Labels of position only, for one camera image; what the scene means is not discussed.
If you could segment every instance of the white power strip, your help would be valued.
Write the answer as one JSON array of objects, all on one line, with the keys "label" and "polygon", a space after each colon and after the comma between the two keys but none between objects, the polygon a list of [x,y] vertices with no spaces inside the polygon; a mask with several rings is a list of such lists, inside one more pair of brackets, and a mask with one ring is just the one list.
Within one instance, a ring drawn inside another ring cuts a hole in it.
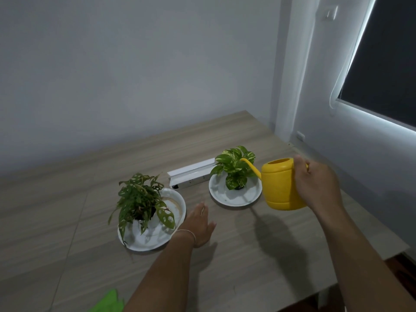
[{"label": "white power strip", "polygon": [[215,158],[191,164],[168,172],[171,189],[183,189],[209,180]]}]

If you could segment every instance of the green cloth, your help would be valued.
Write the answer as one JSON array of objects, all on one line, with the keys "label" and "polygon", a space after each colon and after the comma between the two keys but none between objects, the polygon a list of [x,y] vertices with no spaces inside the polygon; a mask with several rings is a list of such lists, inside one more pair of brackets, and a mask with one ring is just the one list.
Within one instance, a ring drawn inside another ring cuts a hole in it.
[{"label": "green cloth", "polygon": [[112,289],[98,302],[95,307],[88,312],[122,312],[124,309],[124,301],[117,299],[117,290]]}]

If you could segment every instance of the bracelet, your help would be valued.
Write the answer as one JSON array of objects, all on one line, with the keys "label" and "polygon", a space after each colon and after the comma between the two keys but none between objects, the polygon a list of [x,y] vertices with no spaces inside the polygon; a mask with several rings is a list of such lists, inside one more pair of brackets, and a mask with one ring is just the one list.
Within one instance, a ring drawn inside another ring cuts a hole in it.
[{"label": "bracelet", "polygon": [[195,240],[195,245],[196,245],[196,236],[195,236],[195,234],[194,234],[192,231],[189,231],[189,230],[186,230],[186,229],[176,230],[176,232],[178,232],[178,231],[187,231],[187,232],[189,232],[190,234],[192,234],[192,235],[193,235],[193,238],[194,238],[194,240]]}]

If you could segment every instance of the wood grain surface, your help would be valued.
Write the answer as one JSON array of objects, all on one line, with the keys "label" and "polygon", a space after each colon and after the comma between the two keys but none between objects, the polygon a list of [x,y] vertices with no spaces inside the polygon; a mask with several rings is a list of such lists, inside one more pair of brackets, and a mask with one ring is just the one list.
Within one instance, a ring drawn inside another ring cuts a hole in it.
[{"label": "wood grain surface", "polygon": [[[112,288],[128,300],[161,249],[133,253],[107,219],[118,181],[215,157],[238,145],[255,165],[294,150],[247,112],[15,173],[0,182],[0,311],[86,311]],[[224,208],[208,182],[179,191],[188,210],[205,201],[217,222],[192,255],[189,311],[275,312],[336,283],[325,237],[308,208],[276,211],[263,197]],[[385,259],[408,246],[343,193],[359,228]]]}]

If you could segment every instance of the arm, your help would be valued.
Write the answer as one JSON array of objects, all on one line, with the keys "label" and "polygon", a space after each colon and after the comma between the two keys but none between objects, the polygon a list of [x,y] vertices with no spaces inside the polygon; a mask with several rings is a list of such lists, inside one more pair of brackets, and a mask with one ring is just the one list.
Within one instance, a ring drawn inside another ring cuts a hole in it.
[{"label": "arm", "polygon": [[348,312],[416,311],[416,302],[345,211],[335,172],[300,156],[294,164],[296,188],[325,233]]},{"label": "arm", "polygon": [[208,224],[208,207],[201,203],[180,225],[167,247],[150,267],[124,312],[185,311],[190,256],[194,247],[209,241],[216,224]]}]

